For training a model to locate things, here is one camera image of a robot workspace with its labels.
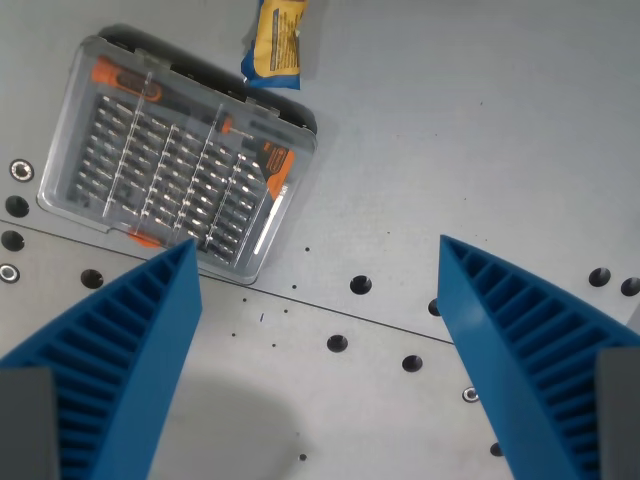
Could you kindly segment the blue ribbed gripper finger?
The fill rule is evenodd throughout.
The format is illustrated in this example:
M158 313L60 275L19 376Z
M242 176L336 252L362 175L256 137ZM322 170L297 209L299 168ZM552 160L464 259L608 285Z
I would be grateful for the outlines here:
M599 479L596 358L639 336L560 287L440 238L437 308L516 479Z
M144 479L202 314L187 240L123 274L36 331L4 368L53 375L64 479Z

